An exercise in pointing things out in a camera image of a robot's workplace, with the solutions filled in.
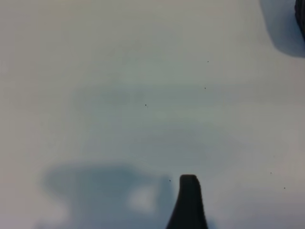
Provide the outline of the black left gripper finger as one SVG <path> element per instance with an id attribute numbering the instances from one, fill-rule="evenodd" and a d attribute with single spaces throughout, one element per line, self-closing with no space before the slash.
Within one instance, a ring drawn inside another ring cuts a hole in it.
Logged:
<path id="1" fill-rule="evenodd" d="M 208 229 L 200 182 L 196 175 L 181 175 L 179 193 L 167 229 Z"/>

